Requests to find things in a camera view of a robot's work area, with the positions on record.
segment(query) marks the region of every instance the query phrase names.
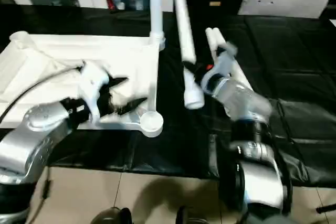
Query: cable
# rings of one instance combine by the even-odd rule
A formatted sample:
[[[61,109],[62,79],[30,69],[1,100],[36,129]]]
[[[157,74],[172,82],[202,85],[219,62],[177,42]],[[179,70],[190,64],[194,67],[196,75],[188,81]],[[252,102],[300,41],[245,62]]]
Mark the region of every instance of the cable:
[[[2,113],[2,115],[0,116],[0,124],[2,123],[3,119],[5,118],[5,116],[9,113],[9,111],[12,109],[12,107],[17,103],[18,100],[20,100],[26,93],[28,93],[30,90],[32,90],[33,88],[35,88],[36,86],[42,84],[43,82],[46,82],[56,76],[59,76],[61,74],[73,71],[73,70],[77,70],[80,71],[82,69],[82,66],[77,66],[77,67],[72,67],[72,68],[67,68],[64,69],[62,71],[59,71],[57,73],[53,73],[50,74],[46,77],[44,77],[43,79],[37,81],[36,83],[34,83],[32,86],[30,86],[29,88],[27,88],[25,91],[23,91],[13,102],[11,102],[11,104],[6,108],[6,110],[4,111],[4,113]]]
[[[50,166],[47,166],[47,176],[46,176],[46,180],[44,182],[43,185],[43,189],[42,189],[42,195],[41,195],[41,201],[34,213],[34,215],[32,216],[31,220],[29,221],[28,224],[33,224],[34,221],[36,220],[36,218],[38,217],[39,213],[42,210],[42,207],[44,206],[44,203],[46,201],[46,199],[49,197],[49,192],[50,192],[50,188],[51,188],[51,180],[50,180]]]

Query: black cloth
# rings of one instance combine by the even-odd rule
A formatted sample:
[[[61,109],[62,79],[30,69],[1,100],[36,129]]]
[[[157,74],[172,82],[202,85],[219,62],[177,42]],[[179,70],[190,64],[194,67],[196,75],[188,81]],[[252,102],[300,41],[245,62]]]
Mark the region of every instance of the black cloth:
[[[106,9],[4,6],[0,50],[10,34],[148,36],[149,13]],[[211,63],[206,27],[218,27],[238,46],[237,60],[254,90],[274,108],[273,138],[297,186],[336,187],[336,28],[328,20],[224,16],[220,9],[190,9],[197,59]],[[231,122],[206,97],[195,111],[183,103],[183,76],[176,20],[164,13],[166,48],[160,52],[157,110],[162,133],[78,130],[53,151],[57,166],[121,172],[218,178],[217,156],[230,139]],[[8,130],[0,130],[3,136]]]

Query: table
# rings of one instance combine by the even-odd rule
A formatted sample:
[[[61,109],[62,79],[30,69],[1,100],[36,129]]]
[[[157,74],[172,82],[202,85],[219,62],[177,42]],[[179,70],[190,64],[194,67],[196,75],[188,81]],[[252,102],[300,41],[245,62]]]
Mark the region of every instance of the table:
[[[148,36],[146,12],[55,6],[1,6],[0,50],[9,35]],[[254,90],[274,107],[270,127],[296,186],[336,186],[336,28],[329,20],[224,16],[190,9],[197,59],[211,63],[204,30],[218,27],[238,46],[237,60]],[[157,109],[163,132],[75,131],[51,156],[53,165],[218,179],[216,159],[230,139],[230,120],[214,100],[184,109],[183,76],[174,14],[164,13],[166,49],[160,53]],[[0,130],[0,137],[9,130]]]

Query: white plastic part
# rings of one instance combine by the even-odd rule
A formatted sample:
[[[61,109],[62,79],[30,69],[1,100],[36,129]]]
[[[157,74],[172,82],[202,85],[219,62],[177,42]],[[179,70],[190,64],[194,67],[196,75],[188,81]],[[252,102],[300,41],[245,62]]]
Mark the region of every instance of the white plastic part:
[[[165,38],[162,25],[162,7],[161,0],[150,0],[151,8],[151,42],[159,42],[159,50],[165,48]]]
[[[216,50],[217,50],[217,40],[216,37],[214,35],[214,32],[212,30],[212,28],[206,28],[205,29],[205,34],[206,34],[206,38],[208,40],[208,44],[209,44],[209,48],[211,51],[211,57],[214,61],[214,63],[216,63],[217,61],[217,55],[216,55]]]
[[[156,137],[162,132],[163,117],[156,111],[145,112],[140,117],[142,133],[147,137]]]
[[[189,110],[197,110],[204,106],[204,95],[200,87],[195,83],[194,75],[187,69],[183,70],[184,77],[184,105]]]
[[[99,90],[109,83],[109,76],[105,70],[92,62],[87,62],[81,71],[78,95],[83,98],[90,109],[90,121],[95,124],[100,119],[100,113],[97,106]]]
[[[175,0],[175,6],[182,60],[196,63],[196,54],[186,0]],[[203,107],[203,91],[195,84],[193,74],[184,69],[183,76],[185,84],[184,106],[190,110]]]
[[[35,42],[26,31],[17,31],[16,33],[11,34],[9,39],[13,41],[19,49],[37,49]]]
[[[213,33],[214,33],[214,36],[215,36],[215,38],[216,38],[216,41],[217,41],[217,45],[218,45],[218,46],[223,45],[223,44],[226,43],[226,41],[225,41],[225,39],[224,39],[224,37],[223,37],[221,31],[220,31],[217,27],[215,27],[215,28],[213,29]]]

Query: white cylinder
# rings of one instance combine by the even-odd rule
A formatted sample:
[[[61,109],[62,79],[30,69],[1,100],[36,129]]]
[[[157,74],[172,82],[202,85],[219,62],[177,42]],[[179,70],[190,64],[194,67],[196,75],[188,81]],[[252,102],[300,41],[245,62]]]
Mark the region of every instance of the white cylinder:
[[[163,128],[163,117],[156,111],[147,111],[140,117],[140,128],[147,137],[160,135]]]
[[[216,55],[217,41],[216,41],[216,37],[214,35],[214,32],[213,32],[212,28],[210,28],[210,27],[205,29],[205,34],[206,34],[206,38],[208,40],[209,48],[210,48],[210,51],[211,51],[211,57],[214,60],[214,63],[216,63],[216,60],[217,60],[217,55]]]
[[[221,31],[217,27],[212,29],[212,31],[213,31],[213,34],[214,34],[216,40],[217,40],[217,45],[218,46],[221,46],[221,45],[226,43]]]
[[[34,48],[38,49],[35,42],[32,40],[29,33],[26,31],[17,31],[10,35],[9,39],[15,43],[17,48],[25,49],[25,48]]]
[[[182,61],[189,61],[195,64],[196,54],[186,0],[175,0],[175,6]],[[183,77],[185,85],[184,106],[190,110],[203,107],[203,91],[201,87],[195,83],[194,75],[187,69],[184,69]]]
[[[161,0],[150,0],[151,37],[163,38]]]
[[[175,0],[182,60],[196,63],[193,35],[186,0]]]

